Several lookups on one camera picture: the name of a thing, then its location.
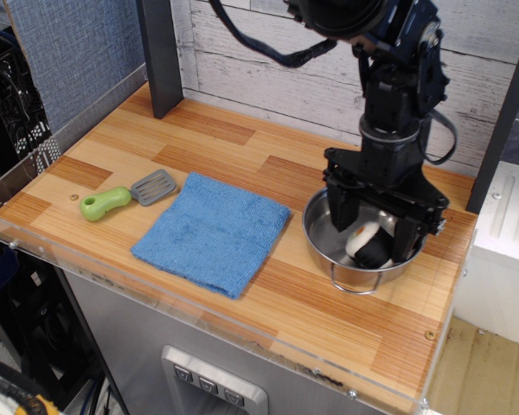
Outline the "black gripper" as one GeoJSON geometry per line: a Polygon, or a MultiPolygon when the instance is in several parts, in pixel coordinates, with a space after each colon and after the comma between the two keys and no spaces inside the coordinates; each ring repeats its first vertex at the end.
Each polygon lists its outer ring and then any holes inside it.
{"type": "Polygon", "coordinates": [[[417,138],[383,143],[365,137],[359,151],[329,147],[324,156],[330,217],[338,232],[356,221],[362,201],[390,213],[399,218],[392,260],[402,263],[428,233],[444,229],[449,199],[424,176],[417,138]]]}

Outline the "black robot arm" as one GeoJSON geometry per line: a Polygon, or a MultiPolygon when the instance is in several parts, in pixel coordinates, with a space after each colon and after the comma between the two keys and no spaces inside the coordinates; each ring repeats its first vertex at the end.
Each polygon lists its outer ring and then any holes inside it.
{"type": "Polygon", "coordinates": [[[429,1],[291,1],[293,17],[320,35],[350,43],[365,99],[361,148],[328,148],[324,180],[333,225],[343,230],[368,203],[396,219],[391,258],[410,252],[443,225],[448,199],[423,175],[437,106],[448,78],[443,33],[429,1]]]}

